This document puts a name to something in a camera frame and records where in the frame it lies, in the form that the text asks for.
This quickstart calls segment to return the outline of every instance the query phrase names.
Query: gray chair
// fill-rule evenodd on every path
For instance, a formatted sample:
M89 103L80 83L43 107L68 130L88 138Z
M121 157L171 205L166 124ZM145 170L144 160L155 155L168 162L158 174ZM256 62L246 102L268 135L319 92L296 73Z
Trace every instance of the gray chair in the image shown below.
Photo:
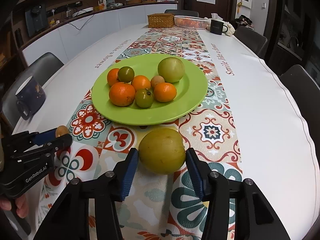
M315 143L316 156L320 161L320 88L307 71L300 65L293 65L279 77L290 91L300 113L308 123L309 134ZM320 239L320 217L317 218L303 240Z
M20 118L20 114L16 107L17 98L15 96L18 88L30 76L33 76L39 85L43 86L44 83L46 83L62 66L63 63L54 54L47 52L17 77L2 99L3 105L1 117L4 119L4 122L8 125L10 130L13 131Z
M199 13L196 11L188 11L188 10L175 10L175 9L167 9L164 13L173 13L174 15L181 15L181 16L192 16L192 17L199 17Z
M239 26L233 35L251 49L258 57L261 58L263 56L264 48L268 42L268 39L265 36L244 26Z

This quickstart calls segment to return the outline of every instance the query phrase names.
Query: patterned table runner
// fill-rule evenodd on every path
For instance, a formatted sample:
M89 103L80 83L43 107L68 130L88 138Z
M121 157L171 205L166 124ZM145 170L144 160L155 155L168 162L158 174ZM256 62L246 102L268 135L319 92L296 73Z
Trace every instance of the patterned table runner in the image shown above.
M115 61L148 53L164 53L193 62L206 75L208 92L191 113L174 122L152 126L129 126L99 114L91 91L74 111L67 127L72 146L58 152L55 170L46 176L38 206L38 225L67 183L78 177L95 179L125 159L131 147L138 148L152 130L169 127L183 136L185 149L193 147L199 158L228 179L242 180L236 129L221 80L197 30L179 27L150 29ZM201 239L208 202L195 195L185 164L172 175L156 175L138 165L129 196L117 203L124 239ZM234 237L235 202L230 199L228 239ZM90 201L91 239L96 239L94 201Z

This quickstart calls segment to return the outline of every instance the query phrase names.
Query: plate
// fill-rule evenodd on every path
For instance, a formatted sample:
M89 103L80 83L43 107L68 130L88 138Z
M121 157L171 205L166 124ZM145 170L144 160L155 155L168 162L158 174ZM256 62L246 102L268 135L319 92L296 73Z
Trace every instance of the plate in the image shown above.
M158 75L158 64L167 54L146 54L121 60L110 66L96 80L92 87L92 102L94 107L106 118L114 122L128 125L153 125L170 122L190 113L204 99L208 81L201 69L188 60L182 60L185 66L183 78L173 85L177 89L177 96L168 103L154 101L150 108L139 108L134 102L130 106L115 106L109 100L110 86L107 83L108 72L113 68L130 66L135 75L144 75L149 80Z

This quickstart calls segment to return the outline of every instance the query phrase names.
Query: faucet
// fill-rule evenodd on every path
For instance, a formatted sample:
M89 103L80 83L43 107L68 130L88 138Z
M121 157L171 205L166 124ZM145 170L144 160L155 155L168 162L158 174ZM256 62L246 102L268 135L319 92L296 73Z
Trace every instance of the faucet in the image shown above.
M291 41L291 38L295 38L295 39L296 39L296 41L297 41L297 47L299 47L299 40L298 40L298 38L297 38L296 36L291 36L290 39L289 39L287 48L290 49L290 41Z

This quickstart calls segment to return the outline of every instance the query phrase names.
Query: green fruit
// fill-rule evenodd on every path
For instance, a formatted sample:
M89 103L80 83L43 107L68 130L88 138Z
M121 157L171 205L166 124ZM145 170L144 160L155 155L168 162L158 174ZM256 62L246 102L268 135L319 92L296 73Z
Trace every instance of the green fruit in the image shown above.
M151 91L149 91L148 89L139 89L135 96L134 99L136 100L136 104L141 107L141 108L147 108L152 106L153 101L154 101L154 96L151 93Z
M176 57L167 57L160 61L158 73L167 83L178 82L184 75L184 64Z
M151 131L139 144L139 159L150 171L174 173L186 159L182 136L170 128Z
M134 70L131 67L122 67L118 71L118 79L121 82L130 83L134 78Z

